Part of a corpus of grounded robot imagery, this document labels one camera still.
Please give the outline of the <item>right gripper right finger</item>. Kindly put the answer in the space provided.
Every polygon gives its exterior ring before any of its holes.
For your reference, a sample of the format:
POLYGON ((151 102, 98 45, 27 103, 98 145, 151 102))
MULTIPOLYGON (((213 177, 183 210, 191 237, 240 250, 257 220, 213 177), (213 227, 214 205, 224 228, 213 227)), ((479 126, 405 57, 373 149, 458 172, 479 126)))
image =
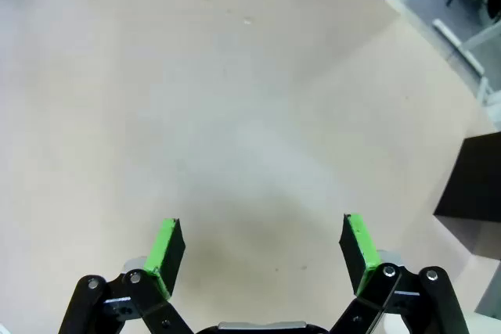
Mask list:
POLYGON ((331 333, 371 333, 386 314, 398 315, 410 333, 468 333, 445 269, 414 274, 384 261, 359 214, 345 214, 339 241, 355 295, 331 333))

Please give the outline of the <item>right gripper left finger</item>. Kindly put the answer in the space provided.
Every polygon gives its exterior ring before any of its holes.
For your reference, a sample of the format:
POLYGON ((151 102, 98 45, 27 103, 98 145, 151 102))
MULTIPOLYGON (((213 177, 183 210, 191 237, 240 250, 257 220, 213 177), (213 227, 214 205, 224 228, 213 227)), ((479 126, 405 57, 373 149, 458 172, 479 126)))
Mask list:
POLYGON ((169 302, 186 244, 177 218, 162 221, 145 260, 132 262, 113 281, 86 275, 77 282, 60 333, 119 333, 141 319, 150 333, 191 333, 169 302))

